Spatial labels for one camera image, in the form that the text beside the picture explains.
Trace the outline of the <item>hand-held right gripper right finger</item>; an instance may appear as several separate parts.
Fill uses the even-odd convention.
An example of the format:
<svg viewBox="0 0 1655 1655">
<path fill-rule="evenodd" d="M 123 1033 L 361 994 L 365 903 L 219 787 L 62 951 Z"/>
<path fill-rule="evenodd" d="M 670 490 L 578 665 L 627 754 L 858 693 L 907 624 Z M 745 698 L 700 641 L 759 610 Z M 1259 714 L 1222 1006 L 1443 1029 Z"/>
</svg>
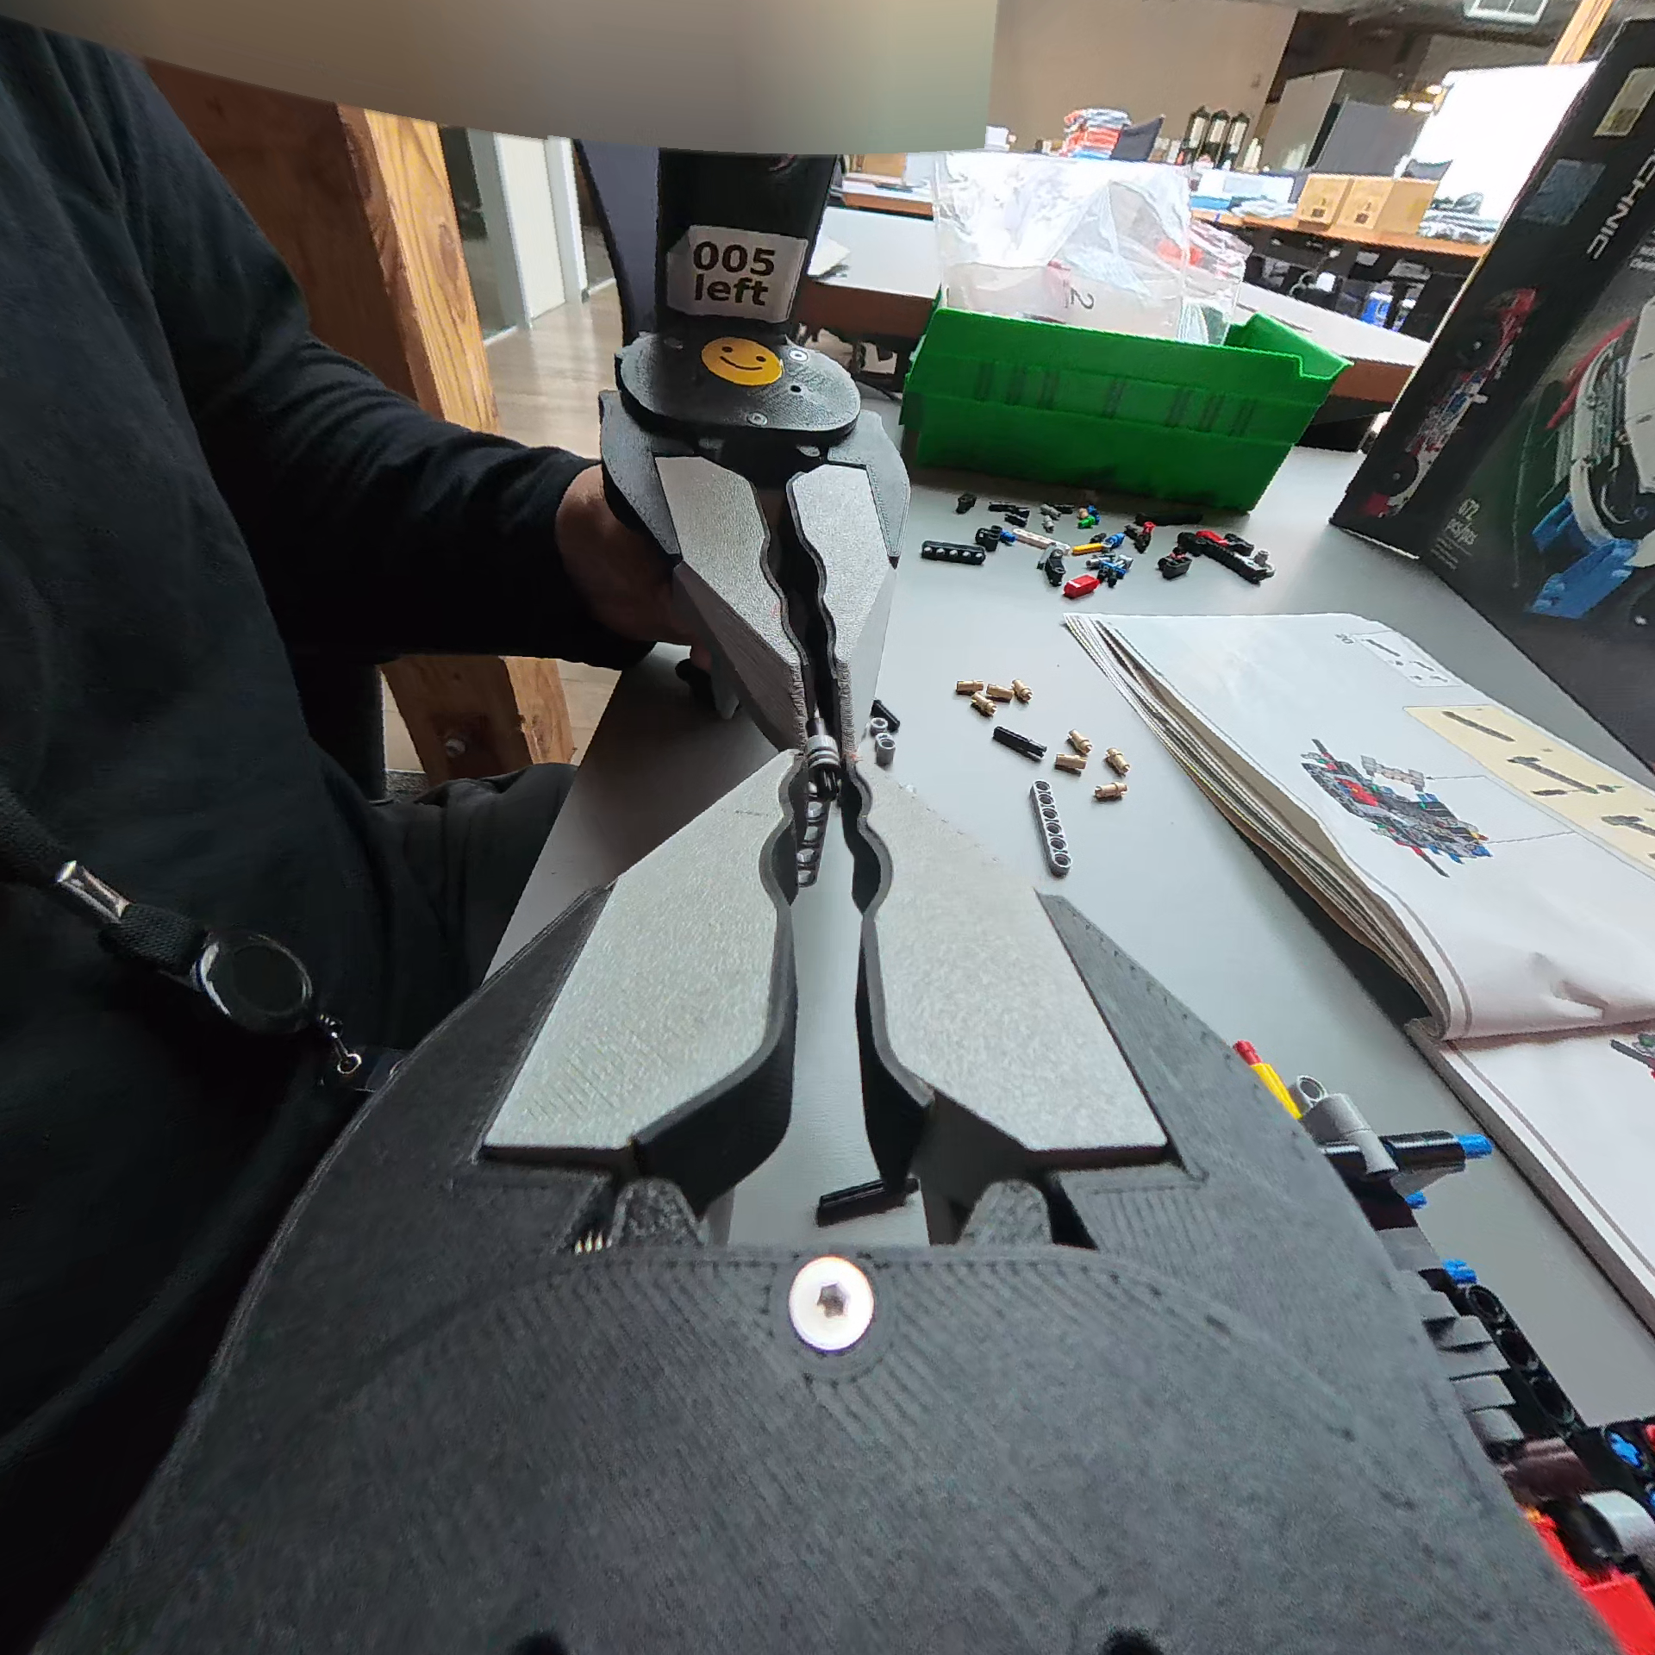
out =
<svg viewBox="0 0 1655 1655">
<path fill-rule="evenodd" d="M 889 1185 L 1153 1165 L 1173 1144 L 1045 892 L 881 769 L 856 775 L 863 1122 Z"/>
</svg>

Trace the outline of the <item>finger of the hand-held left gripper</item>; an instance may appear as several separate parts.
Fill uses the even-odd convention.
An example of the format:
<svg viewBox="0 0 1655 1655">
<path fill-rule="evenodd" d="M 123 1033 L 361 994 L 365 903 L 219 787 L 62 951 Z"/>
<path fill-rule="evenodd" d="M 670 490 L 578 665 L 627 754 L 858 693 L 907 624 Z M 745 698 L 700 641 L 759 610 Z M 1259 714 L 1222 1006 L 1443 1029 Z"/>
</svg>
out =
<svg viewBox="0 0 1655 1655">
<path fill-rule="evenodd" d="M 676 594 L 710 655 L 720 714 L 745 710 L 783 752 L 804 752 L 812 698 L 794 602 L 755 486 L 692 454 L 657 454 L 678 551 Z"/>
<path fill-rule="evenodd" d="M 897 594 L 875 488 L 865 468 L 820 464 L 789 480 L 787 503 L 812 706 L 858 758 Z"/>
</svg>

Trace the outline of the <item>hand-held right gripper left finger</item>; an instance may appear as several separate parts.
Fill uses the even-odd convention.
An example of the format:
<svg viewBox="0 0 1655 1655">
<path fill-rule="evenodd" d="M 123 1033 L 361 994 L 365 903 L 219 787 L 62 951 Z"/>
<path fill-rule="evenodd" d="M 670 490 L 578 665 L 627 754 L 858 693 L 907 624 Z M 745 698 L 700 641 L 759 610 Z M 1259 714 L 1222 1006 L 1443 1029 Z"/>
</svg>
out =
<svg viewBox="0 0 1655 1655">
<path fill-rule="evenodd" d="M 793 1118 L 798 754 L 761 765 L 536 943 L 554 992 L 483 1134 L 493 1160 L 722 1203 Z"/>
</svg>

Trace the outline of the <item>black lego beam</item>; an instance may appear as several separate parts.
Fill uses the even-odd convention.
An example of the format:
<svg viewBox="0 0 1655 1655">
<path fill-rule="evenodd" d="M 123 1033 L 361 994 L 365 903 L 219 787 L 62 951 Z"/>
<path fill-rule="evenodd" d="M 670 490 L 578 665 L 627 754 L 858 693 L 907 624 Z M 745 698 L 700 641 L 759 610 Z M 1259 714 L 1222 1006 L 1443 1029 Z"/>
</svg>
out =
<svg viewBox="0 0 1655 1655">
<path fill-rule="evenodd" d="M 791 779 L 793 870 L 800 892 L 818 880 L 826 834 L 836 823 L 840 779 L 820 779 L 802 762 Z"/>
</svg>

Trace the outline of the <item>person's left forearm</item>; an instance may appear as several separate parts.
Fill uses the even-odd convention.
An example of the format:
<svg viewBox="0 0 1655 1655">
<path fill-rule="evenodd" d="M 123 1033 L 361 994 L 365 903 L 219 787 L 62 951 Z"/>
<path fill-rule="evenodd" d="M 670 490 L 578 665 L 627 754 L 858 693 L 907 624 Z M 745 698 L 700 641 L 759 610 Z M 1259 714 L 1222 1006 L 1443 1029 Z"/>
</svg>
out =
<svg viewBox="0 0 1655 1655">
<path fill-rule="evenodd" d="M 566 488 L 599 462 L 436 419 L 318 342 L 245 411 L 245 533 L 292 639 L 599 667 L 651 647 L 594 618 L 556 547 Z"/>
</svg>

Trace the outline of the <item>scattered tan lego pins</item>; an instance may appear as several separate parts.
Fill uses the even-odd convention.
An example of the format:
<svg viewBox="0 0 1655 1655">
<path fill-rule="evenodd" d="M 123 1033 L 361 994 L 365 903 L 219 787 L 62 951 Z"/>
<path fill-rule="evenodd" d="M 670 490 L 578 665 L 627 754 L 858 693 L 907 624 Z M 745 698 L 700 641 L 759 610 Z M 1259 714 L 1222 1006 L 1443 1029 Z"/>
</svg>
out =
<svg viewBox="0 0 1655 1655">
<path fill-rule="evenodd" d="M 1043 765 L 1049 771 L 1076 779 L 1088 777 L 1092 781 L 1092 795 L 1100 803 L 1127 797 L 1131 760 L 1120 746 L 1092 738 L 1080 728 L 1068 728 L 1057 738 L 1041 738 L 1017 720 L 1017 714 L 1031 710 L 1033 704 L 1033 685 L 1027 679 L 1015 675 L 1007 679 L 968 675 L 956 681 L 954 693 L 986 724 L 988 738 L 995 748 L 1013 754 L 1027 765 Z M 1049 746 L 1047 756 L 1043 760 L 1031 760 L 1001 746 L 991 736 L 997 726 L 1011 726 L 1045 742 Z"/>
</svg>

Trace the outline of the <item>black lego axle piece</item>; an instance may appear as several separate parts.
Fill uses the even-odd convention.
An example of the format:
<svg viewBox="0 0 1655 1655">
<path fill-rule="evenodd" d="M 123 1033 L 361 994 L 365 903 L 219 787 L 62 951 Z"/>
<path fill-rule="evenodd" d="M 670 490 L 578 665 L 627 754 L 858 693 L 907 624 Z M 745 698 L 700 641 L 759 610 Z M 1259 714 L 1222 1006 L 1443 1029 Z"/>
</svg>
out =
<svg viewBox="0 0 1655 1655">
<path fill-rule="evenodd" d="M 863 1217 L 893 1213 L 903 1209 L 919 1189 L 921 1179 L 915 1173 L 907 1173 L 899 1185 L 889 1185 L 883 1179 L 842 1185 L 818 1197 L 814 1223 L 826 1228 Z"/>
</svg>

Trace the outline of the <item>pile of loose lego pieces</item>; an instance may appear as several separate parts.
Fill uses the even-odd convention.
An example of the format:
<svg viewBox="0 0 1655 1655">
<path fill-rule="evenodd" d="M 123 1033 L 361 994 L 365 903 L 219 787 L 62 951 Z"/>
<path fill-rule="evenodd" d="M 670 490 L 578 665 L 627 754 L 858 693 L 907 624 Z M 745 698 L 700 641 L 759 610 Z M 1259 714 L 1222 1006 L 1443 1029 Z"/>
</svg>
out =
<svg viewBox="0 0 1655 1655">
<path fill-rule="evenodd" d="M 934 565 L 984 566 L 995 553 L 1025 551 L 1043 580 L 1070 602 L 1114 590 L 1143 565 L 1179 580 L 1200 563 L 1232 570 L 1252 586 L 1275 578 L 1269 549 L 1238 529 L 1212 525 L 1200 509 L 1137 511 L 1108 525 L 1094 501 L 984 500 L 964 490 L 956 513 L 982 513 L 964 539 L 925 539 L 921 559 Z"/>
</svg>

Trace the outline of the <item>lego instruction booklet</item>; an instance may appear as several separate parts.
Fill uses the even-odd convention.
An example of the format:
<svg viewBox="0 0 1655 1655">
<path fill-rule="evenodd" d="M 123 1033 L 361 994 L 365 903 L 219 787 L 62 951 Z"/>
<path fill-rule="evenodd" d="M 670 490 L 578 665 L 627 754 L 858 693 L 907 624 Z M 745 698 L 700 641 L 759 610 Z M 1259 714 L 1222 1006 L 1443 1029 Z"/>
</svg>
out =
<svg viewBox="0 0 1655 1655">
<path fill-rule="evenodd" d="M 1232 823 L 1415 990 L 1407 1033 L 1650 1325 L 1652 787 L 1350 612 L 1074 614 Z"/>
</svg>

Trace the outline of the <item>partly built lego model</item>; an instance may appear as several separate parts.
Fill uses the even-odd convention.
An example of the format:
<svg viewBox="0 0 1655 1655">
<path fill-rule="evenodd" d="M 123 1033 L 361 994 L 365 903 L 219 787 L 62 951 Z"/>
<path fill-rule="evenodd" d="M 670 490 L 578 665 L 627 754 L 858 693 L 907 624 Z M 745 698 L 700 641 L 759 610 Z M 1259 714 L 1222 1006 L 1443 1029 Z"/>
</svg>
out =
<svg viewBox="0 0 1655 1655">
<path fill-rule="evenodd" d="M 1234 1053 L 1317 1140 L 1389 1250 L 1484 1455 L 1618 1650 L 1653 1650 L 1653 1418 L 1585 1418 L 1514 1311 L 1421 1227 L 1429 1185 L 1494 1154 L 1478 1130 L 1376 1130 L 1313 1077 Z"/>
</svg>

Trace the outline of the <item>person's left hand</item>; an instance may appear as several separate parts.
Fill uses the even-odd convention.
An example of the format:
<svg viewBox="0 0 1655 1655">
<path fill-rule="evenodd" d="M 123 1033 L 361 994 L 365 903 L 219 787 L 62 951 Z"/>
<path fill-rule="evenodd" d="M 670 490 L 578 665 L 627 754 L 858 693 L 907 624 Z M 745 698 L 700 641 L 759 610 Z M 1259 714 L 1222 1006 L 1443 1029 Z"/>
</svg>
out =
<svg viewBox="0 0 1655 1655">
<path fill-rule="evenodd" d="M 706 641 L 676 608 L 666 553 L 615 513 L 601 466 L 590 464 L 572 478 L 554 533 L 572 586 L 603 628 L 631 643 L 688 647 L 702 667 L 712 661 Z"/>
</svg>

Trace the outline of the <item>clear plastic bag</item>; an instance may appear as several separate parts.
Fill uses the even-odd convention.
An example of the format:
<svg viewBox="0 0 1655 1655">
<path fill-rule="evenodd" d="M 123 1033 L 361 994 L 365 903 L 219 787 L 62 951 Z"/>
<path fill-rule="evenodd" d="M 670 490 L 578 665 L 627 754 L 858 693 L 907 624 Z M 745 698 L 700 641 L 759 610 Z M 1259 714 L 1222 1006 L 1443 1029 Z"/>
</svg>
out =
<svg viewBox="0 0 1655 1655">
<path fill-rule="evenodd" d="M 1222 344 L 1250 251 L 1192 218 L 1190 170 L 1011 151 L 934 159 L 944 306 Z"/>
</svg>

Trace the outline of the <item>long wooden table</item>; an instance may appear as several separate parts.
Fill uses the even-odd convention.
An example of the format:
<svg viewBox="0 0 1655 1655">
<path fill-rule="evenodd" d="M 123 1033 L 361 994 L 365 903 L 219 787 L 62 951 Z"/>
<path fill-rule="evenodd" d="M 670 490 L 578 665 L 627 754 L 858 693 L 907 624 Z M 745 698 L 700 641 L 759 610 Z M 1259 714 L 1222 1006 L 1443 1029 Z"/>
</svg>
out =
<svg viewBox="0 0 1655 1655">
<path fill-rule="evenodd" d="M 1449 239 L 1384 230 L 1348 230 L 1332 222 L 1299 216 L 1256 216 L 1190 208 L 1192 220 L 1206 220 L 1240 237 L 1250 257 L 1289 261 L 1299 267 L 1328 265 L 1342 271 L 1362 261 L 1417 263 L 1431 273 L 1464 275 L 1490 251 L 1488 241 Z"/>
</svg>

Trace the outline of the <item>person's black top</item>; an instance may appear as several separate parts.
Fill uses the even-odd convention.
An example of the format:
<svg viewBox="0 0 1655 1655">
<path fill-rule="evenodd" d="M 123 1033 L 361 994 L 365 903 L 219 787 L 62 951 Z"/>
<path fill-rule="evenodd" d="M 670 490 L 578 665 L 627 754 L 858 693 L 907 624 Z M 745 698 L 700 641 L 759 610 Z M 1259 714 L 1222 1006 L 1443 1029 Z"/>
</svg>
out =
<svg viewBox="0 0 1655 1655">
<path fill-rule="evenodd" d="M 278 939 L 349 1035 L 408 1045 L 452 1002 L 292 663 L 373 653 L 292 639 L 245 533 L 251 391 L 337 350 L 138 62 L 16 21 L 2 56 L 4 783 L 123 894 Z M 339 1132 L 322 1049 L 4 886 L 4 1650 L 168 1453 Z"/>
</svg>

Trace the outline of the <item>wooden post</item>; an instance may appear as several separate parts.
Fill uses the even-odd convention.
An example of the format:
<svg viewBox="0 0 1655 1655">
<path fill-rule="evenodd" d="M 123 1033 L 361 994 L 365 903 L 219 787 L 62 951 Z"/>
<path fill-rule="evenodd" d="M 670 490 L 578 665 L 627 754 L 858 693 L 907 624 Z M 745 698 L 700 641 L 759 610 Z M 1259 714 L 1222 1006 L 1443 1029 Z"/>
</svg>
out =
<svg viewBox="0 0 1655 1655">
<path fill-rule="evenodd" d="M 497 431 L 440 127 L 156 58 L 146 68 L 290 265 L 322 340 L 430 415 Z M 381 681 L 430 779 L 574 756 L 548 657 L 418 653 Z"/>
</svg>

